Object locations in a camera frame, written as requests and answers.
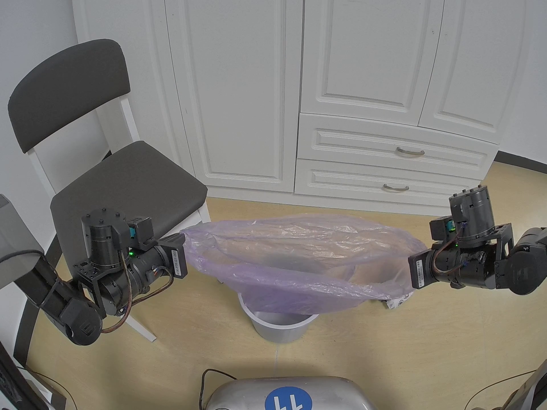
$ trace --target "chair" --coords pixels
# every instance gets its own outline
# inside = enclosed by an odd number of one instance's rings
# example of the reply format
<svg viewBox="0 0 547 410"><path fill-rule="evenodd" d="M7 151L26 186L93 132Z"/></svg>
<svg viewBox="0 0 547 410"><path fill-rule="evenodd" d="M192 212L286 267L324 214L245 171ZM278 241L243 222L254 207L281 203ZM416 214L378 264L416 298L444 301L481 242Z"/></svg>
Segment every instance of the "chair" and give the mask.
<svg viewBox="0 0 547 410"><path fill-rule="evenodd" d="M10 97L8 113L15 136L51 197L51 214L69 269L87 259L80 219L92 209L119 209L128 220L149 216L156 237L211 221L205 185L140 141L127 99L129 91L119 44L97 39L46 59L19 82ZM55 194L34 147L114 99L119 99L124 117L117 129L129 144L117 151L111 147L109 157ZM134 319L128 323L151 341L155 339Z"/></svg>

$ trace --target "wire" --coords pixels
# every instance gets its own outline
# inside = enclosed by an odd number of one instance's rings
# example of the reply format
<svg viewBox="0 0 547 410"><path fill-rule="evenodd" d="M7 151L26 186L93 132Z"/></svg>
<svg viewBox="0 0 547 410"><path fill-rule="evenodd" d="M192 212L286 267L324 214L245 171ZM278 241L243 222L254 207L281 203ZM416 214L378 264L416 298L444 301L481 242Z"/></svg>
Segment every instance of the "wire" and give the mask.
<svg viewBox="0 0 547 410"><path fill-rule="evenodd" d="M101 333L103 334L108 334L109 332L116 331L121 325L123 325L125 321L127 320L127 318L129 317L129 313L131 312L131 307L133 306L133 290L131 288L131 280L129 279L129 270L127 270L127 263L125 262L125 257L123 253L118 251L118 255L121 257L121 262L124 265L125 277L127 279L127 290L129 291L128 298L127 298L127 308L125 310L124 316L119 320L118 323L116 323L115 325L112 325L109 328L105 328L101 330Z"/></svg>
<svg viewBox="0 0 547 410"><path fill-rule="evenodd" d="M146 296L143 296L143 297L140 297L139 299L135 300L133 302L133 305L137 305L139 304L140 302L142 301L146 301L147 299L150 299L152 296L156 296L157 294L161 293L162 291L164 290L167 290L169 287L171 287L171 285L173 284L173 281L174 281L174 276L172 275L172 273L169 271L169 269L167 267L164 267L164 266L158 266L155 270L154 270L154 273L156 273L157 270L165 270L168 275L169 275L169 282L166 283L164 286L160 287L158 290L155 290L153 291L152 293L150 293L149 295L146 295Z"/></svg>
<svg viewBox="0 0 547 410"><path fill-rule="evenodd" d="M68 395L70 396L70 399L72 400L72 403L74 404L74 408L76 410L78 410L78 406L76 405L76 401L74 400L74 397L72 396L72 393L70 393L65 386L63 386L61 383L59 383L59 381L55 381L53 378L49 378L47 375L44 375L43 373L36 372L36 371L31 371L30 369L25 369L24 367L19 367L19 366L17 366L17 367L19 369L23 369L24 371L27 371L28 373L33 373L35 375L40 375L41 377L47 378L50 381L53 381L58 386L61 386L65 390L65 392L68 393Z"/></svg>
<svg viewBox="0 0 547 410"><path fill-rule="evenodd" d="M38 254L40 257L42 257L45 261L48 259L45 257L44 252L37 249L25 249L25 250L18 250L17 252L12 252L11 254L4 255L2 258L0 258L0 263L6 260L9 260L10 258L13 258L14 256L19 255L26 255L26 254Z"/></svg>
<svg viewBox="0 0 547 410"><path fill-rule="evenodd" d="M441 249L438 249L434 256L433 256L433 261L432 261L432 266L433 266L433 272L438 274L438 275L446 275L448 273L451 273L451 272L454 272L455 270L458 270L458 269L461 269L466 263L463 262L463 263L460 263L458 266L456 267L453 267L452 269L448 269L448 270L441 270L437 267L437 264L436 264L436 261L437 261L437 257L439 256L439 254L445 250L448 246L450 246L452 243L454 243L456 240L458 240L458 237L462 234L463 232L463 229L466 227L467 223L466 222L463 222L462 225L460 226L460 229L458 230L458 232L456 232L456 235L454 236L454 238L452 240L450 240L449 242L445 243L444 245L442 245Z"/></svg>
<svg viewBox="0 0 547 410"><path fill-rule="evenodd" d="M467 401L467 404L466 406L464 407L463 410L467 410L467 406L469 405L469 403L473 400L473 398L475 398L475 396L477 396L479 393L481 393L483 390L486 390L488 389L489 387L492 387L492 386L495 386L496 384L499 384L499 383L502 383L503 381L507 381L507 380L510 380L510 379L513 379L513 378L518 378L518 377L522 377L523 375L528 375L529 373L533 373L533 372L536 372L536 369L534 369L533 371L529 371L529 372L524 372L524 373L519 373L518 375L515 375L514 377L509 377L509 378L506 378L506 379L502 379L501 381L498 381L496 383L492 383L490 384L489 386L486 386L484 387L483 389L480 389L477 393L475 393L475 395L473 395L471 397L471 399L469 401Z"/></svg>
<svg viewBox="0 0 547 410"><path fill-rule="evenodd" d="M227 377L230 377L231 379L237 379L236 377L233 377L229 373L219 371L217 369L205 369L201 376L201 391L200 391L200 410L203 410L203 390L205 389L205 375L208 372L216 372L216 373L222 373L222 375L226 375Z"/></svg>

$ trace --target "purple plastic bag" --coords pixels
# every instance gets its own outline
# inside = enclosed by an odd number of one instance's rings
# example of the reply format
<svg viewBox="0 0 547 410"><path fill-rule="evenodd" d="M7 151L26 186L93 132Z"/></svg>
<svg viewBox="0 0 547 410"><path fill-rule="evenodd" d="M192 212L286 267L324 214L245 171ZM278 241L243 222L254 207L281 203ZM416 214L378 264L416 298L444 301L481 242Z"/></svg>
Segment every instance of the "purple plastic bag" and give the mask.
<svg viewBox="0 0 547 410"><path fill-rule="evenodd" d="M182 230L187 263L241 293L252 311L320 314L413 291L408 256L426 246L357 217L299 214Z"/></svg>

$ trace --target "metal handle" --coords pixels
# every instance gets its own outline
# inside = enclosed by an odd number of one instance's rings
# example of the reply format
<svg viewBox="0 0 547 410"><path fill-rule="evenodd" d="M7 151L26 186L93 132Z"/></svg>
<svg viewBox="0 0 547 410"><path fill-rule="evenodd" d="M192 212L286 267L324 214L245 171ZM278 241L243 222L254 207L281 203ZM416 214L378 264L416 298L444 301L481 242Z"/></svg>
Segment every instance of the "metal handle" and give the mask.
<svg viewBox="0 0 547 410"><path fill-rule="evenodd" d="M393 190L393 191L408 191L410 189L408 185L405 188L396 188L396 187L390 187L389 185L384 184L383 187L386 190Z"/></svg>
<svg viewBox="0 0 547 410"><path fill-rule="evenodd" d="M405 149L401 149L400 147L397 147L397 152L400 152L401 154L416 155L416 156L422 156L426 154L424 150L420 150L419 152L413 152L412 150L405 150Z"/></svg>

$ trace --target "wall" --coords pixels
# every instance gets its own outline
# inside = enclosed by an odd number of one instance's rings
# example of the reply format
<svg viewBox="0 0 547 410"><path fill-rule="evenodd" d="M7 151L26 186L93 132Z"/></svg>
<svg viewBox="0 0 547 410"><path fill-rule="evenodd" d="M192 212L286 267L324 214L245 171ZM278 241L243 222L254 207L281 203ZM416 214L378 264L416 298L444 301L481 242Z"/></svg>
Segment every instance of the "wall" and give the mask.
<svg viewBox="0 0 547 410"><path fill-rule="evenodd" d="M77 43L72 0L0 0L0 193L14 203L44 249L55 236L49 199L8 117L8 99L37 64ZM67 126L37 146L56 191L97 164L108 151L96 114ZM0 290L0 341L13 352L25 296L13 284Z"/></svg>
<svg viewBox="0 0 547 410"><path fill-rule="evenodd" d="M531 0L532 38L513 119L500 150L547 163L547 0Z"/></svg>

